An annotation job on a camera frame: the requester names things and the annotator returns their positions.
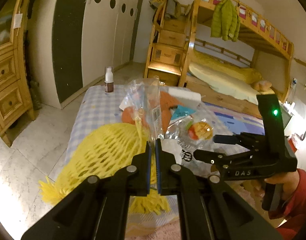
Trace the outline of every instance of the white wardrobe door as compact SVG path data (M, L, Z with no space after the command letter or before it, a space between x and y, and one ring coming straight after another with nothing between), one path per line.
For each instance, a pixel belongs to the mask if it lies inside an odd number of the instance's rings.
M114 66L130 59L132 33L138 0L121 0L114 42Z
M119 0L86 0L82 31L83 86L113 65Z
M118 5L118 16L115 30L115 40L114 40L114 59L113 66L119 66L122 64L122 50L123 50L123 39L125 33L125 24L128 20L126 4L123 0L119 1Z

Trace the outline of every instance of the clear plastic bag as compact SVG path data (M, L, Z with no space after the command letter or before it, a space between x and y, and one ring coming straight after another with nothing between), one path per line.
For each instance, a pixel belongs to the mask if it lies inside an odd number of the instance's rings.
M150 132L151 141L163 139L159 78L136 79L126 89L124 102L133 107L133 120L141 120Z
M203 112L198 110L173 122L167 128L165 138L178 140L183 151L193 153L212 142L215 131L210 123L204 118Z

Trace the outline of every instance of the gripper handle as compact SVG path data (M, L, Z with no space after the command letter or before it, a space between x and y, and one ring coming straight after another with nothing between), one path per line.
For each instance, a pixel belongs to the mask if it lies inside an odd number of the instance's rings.
M277 210L281 195L283 192L283 184L269 184L266 183L266 193L262 202L262 209L266 211Z

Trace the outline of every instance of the wooden staircase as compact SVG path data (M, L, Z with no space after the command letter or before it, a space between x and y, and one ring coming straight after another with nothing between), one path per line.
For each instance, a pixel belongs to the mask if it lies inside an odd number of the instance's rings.
M161 85L177 86L186 55L188 6L181 5L177 19L165 18L166 6L167 1L159 6L153 20L144 78L158 76Z

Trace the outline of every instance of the clothes on railing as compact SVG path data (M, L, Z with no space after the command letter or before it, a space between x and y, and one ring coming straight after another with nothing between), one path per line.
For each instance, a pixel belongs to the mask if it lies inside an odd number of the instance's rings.
M241 20L231 0L222 0L216 5L214 10L211 24L211 37L222 37L224 41L229 39L237 41L240 23Z
M158 6L166 0L150 0L150 6L157 9ZM181 4L178 0L167 0L165 18L178 18L181 15Z

